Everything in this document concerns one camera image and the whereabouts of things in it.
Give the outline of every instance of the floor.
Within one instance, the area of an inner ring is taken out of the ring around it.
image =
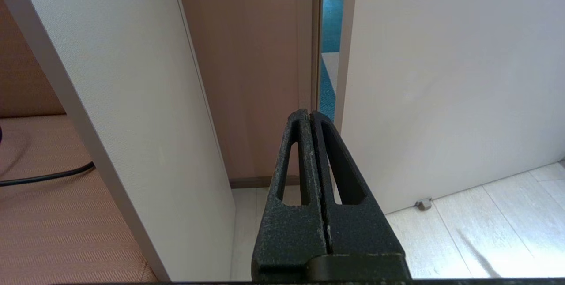
[[[232,280],[251,279],[268,188],[234,189]],[[298,186],[284,203],[299,205]],[[414,278],[565,277],[565,169],[523,172],[387,215]]]
[[[335,90],[337,87],[342,16],[343,0],[323,1],[319,111],[331,120],[333,120],[335,114]]]
[[[0,180],[91,161],[65,115],[2,118]],[[0,284],[158,281],[98,170],[0,187]]]

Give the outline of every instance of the floor tile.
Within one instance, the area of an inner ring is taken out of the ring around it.
[[[539,182],[546,180],[565,180],[565,168],[558,162],[532,169],[529,172],[535,180]]]
[[[232,250],[232,281],[251,280],[251,259],[256,240],[256,188],[232,189],[236,226]]]
[[[265,205],[267,204],[267,195],[269,194],[268,187],[257,188],[257,216],[256,216],[256,234],[259,232],[259,227],[261,225],[261,219],[263,218],[263,211],[265,211]]]
[[[325,68],[328,71],[329,80],[331,81],[331,87],[335,93],[337,90],[337,69],[339,66],[339,52],[324,52],[321,54],[321,58],[325,64]]]
[[[565,210],[523,172],[484,185],[539,266],[550,277],[565,277]]]
[[[413,278],[471,277],[435,207],[410,207],[387,214],[387,219],[406,252]]]
[[[284,187],[282,202],[285,205],[301,205],[300,186],[295,185]]]
[[[473,277],[547,277],[483,187],[433,204]]]
[[[541,184],[541,186],[545,188],[545,191],[565,209],[565,180],[548,180],[540,182],[539,184]]]

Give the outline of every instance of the open door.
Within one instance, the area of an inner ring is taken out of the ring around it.
[[[336,124],[386,213],[565,156],[563,0],[346,0]]]
[[[178,0],[4,0],[161,281],[230,278],[234,201]]]

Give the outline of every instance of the teal carpet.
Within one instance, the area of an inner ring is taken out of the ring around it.
[[[321,52],[339,52],[341,38],[341,20],[343,17],[343,0],[324,0],[321,25]],[[335,92],[331,87],[328,71],[321,61],[320,107],[319,111],[334,119]]]

